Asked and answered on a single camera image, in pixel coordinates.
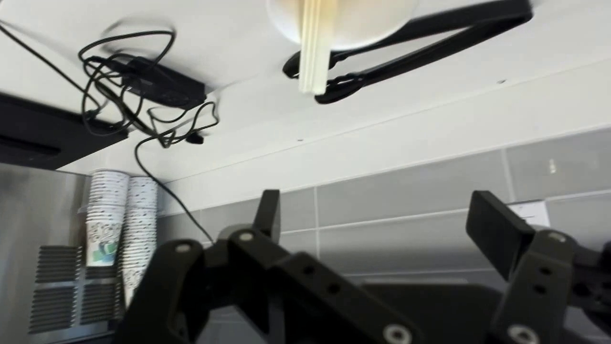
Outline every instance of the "screw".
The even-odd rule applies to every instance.
[[[557,241],[557,243],[567,243],[567,237],[561,233],[550,233],[550,239]]]
[[[175,247],[175,252],[179,252],[179,254],[185,254],[185,252],[189,252],[191,250],[191,245],[177,245]]]
[[[254,239],[254,235],[250,231],[240,233],[240,241],[248,243],[252,239]]]
[[[387,344],[410,344],[412,335],[401,325],[387,325],[384,329],[384,338]]]
[[[515,344],[538,344],[536,333],[523,325],[510,327],[508,335]]]

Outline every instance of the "power adapter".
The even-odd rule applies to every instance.
[[[126,63],[112,63],[122,77],[122,84],[149,101],[193,109],[206,101],[206,84],[193,80],[181,73],[162,67],[145,57],[132,57]]]

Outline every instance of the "white tiled wall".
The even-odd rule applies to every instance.
[[[468,279],[502,289],[502,279],[464,231],[473,189],[491,189],[508,203],[542,199],[552,228],[599,249],[611,239],[611,130],[286,193],[281,243],[319,256],[355,281]],[[250,224],[254,210],[256,201],[244,201],[195,216],[219,233],[225,226]],[[170,216],[160,237],[200,233],[185,216]],[[567,323],[603,340],[576,312]],[[223,317],[212,327],[214,336],[204,342],[254,336],[240,317]]]

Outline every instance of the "ventilation grille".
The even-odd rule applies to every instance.
[[[74,289],[42,289],[34,292],[30,335],[69,329],[72,323]]]
[[[76,279],[78,247],[40,247],[36,283]]]
[[[112,268],[88,268],[86,273],[88,279],[114,279],[116,275],[116,264]]]
[[[116,317],[116,285],[88,285],[84,289],[80,325],[111,321]]]

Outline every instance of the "stack of paper cups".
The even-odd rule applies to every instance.
[[[90,268],[114,266],[120,231],[126,216],[130,176],[101,170],[91,176],[88,205],[86,264]]]
[[[126,306],[156,249],[156,184],[151,178],[132,178],[128,220],[122,250],[122,281]]]

